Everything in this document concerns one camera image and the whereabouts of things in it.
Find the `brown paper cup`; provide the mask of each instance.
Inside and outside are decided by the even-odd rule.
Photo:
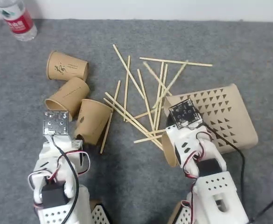
[[[81,100],[90,89],[80,78],[74,77],[65,83],[55,94],[45,100],[48,109],[52,111],[69,111],[69,121],[79,111]]]
[[[47,61],[47,77],[49,79],[68,81],[73,77],[78,77],[86,81],[88,69],[87,61],[58,51],[52,51]]]
[[[96,145],[112,112],[105,104],[83,99],[79,111],[75,137],[81,136],[85,143]]]
[[[175,149],[169,140],[168,134],[164,133],[162,135],[161,141],[166,161],[171,167],[175,167],[178,164],[178,162],[175,155]]]

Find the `tan box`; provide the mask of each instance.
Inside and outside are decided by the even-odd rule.
[[[52,51],[47,61],[49,79],[68,81],[78,77],[84,81],[88,77],[89,63],[58,51]]]
[[[69,121],[72,121],[79,111],[81,100],[89,91],[89,86],[83,80],[74,77],[46,99],[45,105],[52,111],[69,111]]]
[[[91,99],[83,99],[79,111],[75,137],[81,136],[85,143],[96,145],[110,117],[112,109]]]
[[[166,97],[164,113],[169,108],[190,98],[201,113],[203,120],[216,132],[239,149],[248,149],[258,143],[258,135],[249,117],[240,92],[235,84],[226,87],[190,92]],[[234,149],[212,133],[213,143],[220,153]]]

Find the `perforated box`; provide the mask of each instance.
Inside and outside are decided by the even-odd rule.
[[[171,106],[188,98],[192,99],[203,120],[239,149],[248,149],[258,143],[258,135],[235,84],[166,97],[164,101],[166,116],[169,115],[168,109]],[[212,135],[213,142],[220,153],[233,151],[232,147],[226,145],[221,139],[217,139],[213,133]]]

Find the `black cable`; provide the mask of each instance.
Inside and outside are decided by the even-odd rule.
[[[75,184],[76,184],[76,192],[75,192],[75,197],[74,197],[74,200],[73,200],[73,204],[72,204],[72,206],[71,206],[71,208],[70,208],[70,210],[69,210],[67,216],[65,217],[65,219],[64,219],[63,222],[61,223],[61,224],[65,224],[65,223],[68,221],[68,219],[69,219],[70,215],[72,214],[72,212],[73,212],[73,210],[74,210],[74,208],[75,208],[75,205],[76,205],[76,203],[77,203],[78,194],[79,194],[79,182],[78,182],[78,176],[76,175],[76,171],[75,171],[75,169],[73,168],[73,166],[72,166],[72,164],[71,164],[71,161],[69,160],[67,154],[66,154],[60,147],[58,147],[58,146],[55,144],[55,142],[54,142],[54,140],[53,140],[53,135],[51,136],[51,139],[52,139],[53,145],[59,150],[59,152],[62,154],[62,156],[65,157],[65,159],[66,159],[68,165],[70,166],[70,169],[71,169],[71,171],[72,171],[72,173],[73,173],[73,175],[74,175]]]
[[[240,151],[240,149],[238,149],[236,146],[234,146],[232,143],[230,143],[228,140],[226,140],[224,137],[222,137],[221,135],[219,135],[213,128],[211,128],[208,124],[204,123],[204,125],[210,130],[212,131],[217,138],[223,140],[227,145],[230,145],[231,147],[233,147],[241,156],[242,158],[242,166],[241,166],[241,176],[240,176],[240,185],[241,185],[241,201],[242,201],[242,205],[244,210],[246,211],[246,204],[245,204],[245,191],[244,191],[244,170],[245,170],[245,156],[243,155],[243,153]]]
[[[262,211],[260,211],[257,215],[249,219],[249,222],[247,224],[252,224],[256,221],[257,218],[262,216],[267,210],[269,210],[273,206],[273,200],[270,202]]]

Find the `metal plate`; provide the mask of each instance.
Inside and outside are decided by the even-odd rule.
[[[196,112],[191,99],[186,99],[170,107],[169,112],[178,129],[186,127],[200,119],[200,115]]]
[[[45,111],[43,135],[68,135],[68,125],[68,111]]]

